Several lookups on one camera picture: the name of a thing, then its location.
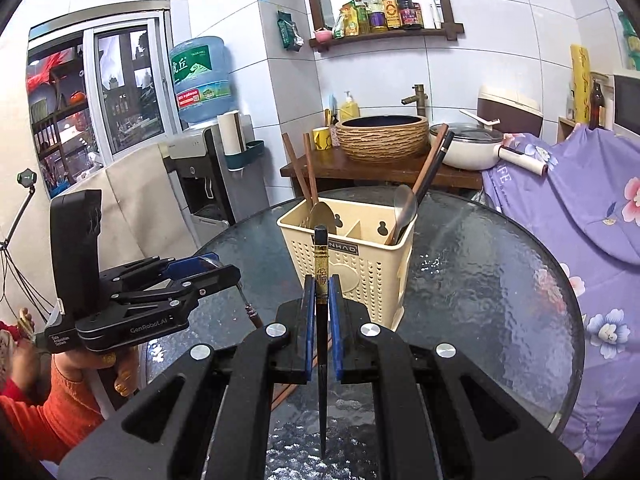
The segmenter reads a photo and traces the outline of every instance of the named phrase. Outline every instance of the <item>window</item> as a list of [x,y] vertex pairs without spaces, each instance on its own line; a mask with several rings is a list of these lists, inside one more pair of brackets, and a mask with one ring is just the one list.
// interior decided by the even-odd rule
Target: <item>window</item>
[[34,148],[51,197],[141,145],[182,131],[164,12],[78,23],[30,42]]

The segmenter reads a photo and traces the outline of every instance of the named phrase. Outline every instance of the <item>purple cloth cover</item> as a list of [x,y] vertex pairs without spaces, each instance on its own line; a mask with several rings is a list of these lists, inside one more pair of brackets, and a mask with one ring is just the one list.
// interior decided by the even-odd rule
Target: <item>purple cloth cover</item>
[[[500,161],[482,181],[496,208],[561,263],[580,304],[584,375],[561,439],[588,473],[640,402],[640,138],[584,126],[555,146],[530,134],[505,138],[549,165],[540,177]],[[545,269],[536,281],[553,300]],[[557,306],[564,308],[559,297]]]

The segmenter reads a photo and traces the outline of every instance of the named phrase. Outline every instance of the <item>wooden counter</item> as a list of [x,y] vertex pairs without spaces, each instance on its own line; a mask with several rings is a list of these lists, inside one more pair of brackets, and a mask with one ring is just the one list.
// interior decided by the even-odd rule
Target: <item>wooden counter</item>
[[[316,172],[316,180],[371,180],[402,182],[410,187],[415,183],[418,174],[422,169],[427,154],[415,155],[398,162],[386,164],[373,164],[371,162],[360,162],[349,158],[342,148],[330,148],[328,150],[313,150],[312,160]],[[301,156],[298,161],[302,167],[302,172],[306,176],[306,158]],[[288,176],[293,179],[294,189],[297,190],[298,183],[296,174],[291,164],[280,168],[281,176]],[[322,186],[318,182],[318,188],[322,190],[331,187]],[[479,171],[465,171],[450,168],[444,164],[438,170],[433,181],[434,186],[454,189],[482,189],[482,177]]]

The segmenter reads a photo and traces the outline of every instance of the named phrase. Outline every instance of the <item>glass table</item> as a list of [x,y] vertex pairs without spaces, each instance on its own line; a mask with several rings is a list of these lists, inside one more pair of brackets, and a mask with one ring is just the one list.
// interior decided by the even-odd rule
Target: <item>glass table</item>
[[[357,187],[328,198],[393,205],[393,187]],[[292,200],[221,233],[213,251],[242,272],[244,292],[265,324],[302,288],[276,220]],[[399,335],[431,347],[449,342],[559,434],[574,406],[584,362],[582,317],[567,276],[546,248],[505,216],[430,192],[415,225]],[[224,348],[253,329],[238,292],[200,300],[189,329],[149,342],[152,380],[191,346]],[[368,384],[343,386],[329,370],[327,455],[319,455],[316,378],[271,413],[265,478],[377,477],[374,407]]]

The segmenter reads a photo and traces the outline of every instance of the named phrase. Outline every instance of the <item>bronze faucet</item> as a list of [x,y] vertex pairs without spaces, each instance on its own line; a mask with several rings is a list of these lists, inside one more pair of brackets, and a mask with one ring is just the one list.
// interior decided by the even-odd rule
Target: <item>bronze faucet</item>
[[415,90],[415,95],[402,99],[400,102],[403,105],[416,103],[415,108],[416,108],[416,111],[418,112],[418,115],[420,115],[420,117],[426,117],[427,116],[427,99],[429,97],[424,93],[424,85],[414,85],[413,88]]

